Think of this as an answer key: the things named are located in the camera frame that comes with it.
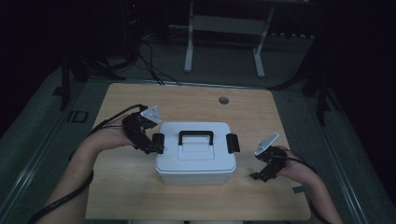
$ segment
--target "floor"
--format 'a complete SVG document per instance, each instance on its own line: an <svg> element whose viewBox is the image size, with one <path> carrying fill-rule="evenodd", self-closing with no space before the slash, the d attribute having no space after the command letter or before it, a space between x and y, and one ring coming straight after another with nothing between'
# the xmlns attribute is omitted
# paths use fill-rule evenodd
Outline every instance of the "floor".
<svg viewBox="0 0 396 224"><path fill-rule="evenodd" d="M266 76L258 78L250 46L207 33L197 35L192 71L184 73L185 37L185 29L175 30L167 41L148 35L140 53L149 60L151 47L152 65L181 85L254 89L266 89L293 77L313 41L312 38L268 36L262 52ZM121 60L110 58L112 63ZM89 72L91 77L87 83L71 80L70 103L65 111L60 111L61 98L53 95L53 91L61 85L61 71L55 71L1 138L0 223L24 223L42 206L67 165L68 154L92 127L106 88L115 80L91 69ZM156 84L141 59L134 66L115 72L126 77L122 82ZM176 84L169 77L159 77L166 85ZM303 85L301 81L282 91L273 91L290 147L316 167L345 223L396 223L395 208L347 116L328 101L326 125L321 125L316 117L317 96L303 96ZM88 112L88 119L83 123L71 122L68 116L72 111ZM312 223L312 220L290 222Z"/></svg>

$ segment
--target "dark background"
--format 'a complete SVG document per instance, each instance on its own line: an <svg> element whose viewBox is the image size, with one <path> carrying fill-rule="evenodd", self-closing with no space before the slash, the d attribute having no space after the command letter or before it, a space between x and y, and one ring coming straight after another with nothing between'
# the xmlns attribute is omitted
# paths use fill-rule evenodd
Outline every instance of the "dark background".
<svg viewBox="0 0 396 224"><path fill-rule="evenodd" d="M60 66L68 49L81 49L95 58L106 56L106 47L117 47L116 42L123 33L118 33L117 29L107 32L107 29L114 29L112 24L122 20L114 19L114 12L123 10L120 9L122 4L128 7L130 3L119 1L113 5L109 2L1 0L1 135L20 114L42 81ZM188 24L189 1L147 0L134 3L138 7L134 8L135 15L164 36L168 24ZM237 1L232 3L231 11L238 6ZM336 55L337 70L331 75L330 86L337 93L389 197L395 203L396 184L392 174L396 171L393 165L396 158L396 132L393 130L396 124L396 5L393 1L332 3L317 0L310 4L277 4L270 33L317 35L318 43L332 50L311 50L307 54L306 64L312 63L310 59L326 53ZM224 7L212 5L212 13L225 11ZM251 14L248 7L238 13ZM109 46L109 39L114 39L116 46Z"/></svg>

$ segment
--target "human arm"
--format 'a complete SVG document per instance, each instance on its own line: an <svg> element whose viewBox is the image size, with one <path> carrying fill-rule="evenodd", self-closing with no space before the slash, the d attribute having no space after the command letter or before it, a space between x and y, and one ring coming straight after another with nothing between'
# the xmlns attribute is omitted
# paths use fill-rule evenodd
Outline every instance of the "human arm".
<svg viewBox="0 0 396 224"><path fill-rule="evenodd" d="M284 149L288 157L297 160L299 159L285 147L279 148ZM283 175L306 186L311 198L311 202L321 217L332 224L343 223L343 220L339 216L332 202L332 197L327 190L326 185L311 168L297 161L287 161L286 167L279 171L278 175ZM315 223L322 223L315 216L314 221Z"/></svg>
<svg viewBox="0 0 396 224"><path fill-rule="evenodd" d="M78 189L90 176L96 158L106 149L132 145L121 128L119 117L107 125L112 128L103 128L88 136L75 151L66 167L63 176L49 196L46 206L61 199L63 196ZM84 223L88 202L88 188L77 197L51 211L40 218L37 223Z"/></svg>

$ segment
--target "white plastic box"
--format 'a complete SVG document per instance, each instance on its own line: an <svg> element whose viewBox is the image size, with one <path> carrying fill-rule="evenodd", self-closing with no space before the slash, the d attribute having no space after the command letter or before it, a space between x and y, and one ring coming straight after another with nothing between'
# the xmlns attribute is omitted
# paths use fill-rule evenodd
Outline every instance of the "white plastic box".
<svg viewBox="0 0 396 224"><path fill-rule="evenodd" d="M223 184L236 169L226 138L231 129L224 122L165 122L160 133L164 150L156 170L165 185Z"/></svg>

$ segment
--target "box lid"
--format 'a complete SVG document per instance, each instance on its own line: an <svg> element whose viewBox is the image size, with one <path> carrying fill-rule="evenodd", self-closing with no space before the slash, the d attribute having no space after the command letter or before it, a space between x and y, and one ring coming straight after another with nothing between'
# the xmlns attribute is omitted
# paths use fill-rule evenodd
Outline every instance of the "box lid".
<svg viewBox="0 0 396 224"><path fill-rule="evenodd" d="M160 173L227 173L236 167L229 153L226 134L231 129L224 122L164 122L163 154L158 154Z"/></svg>

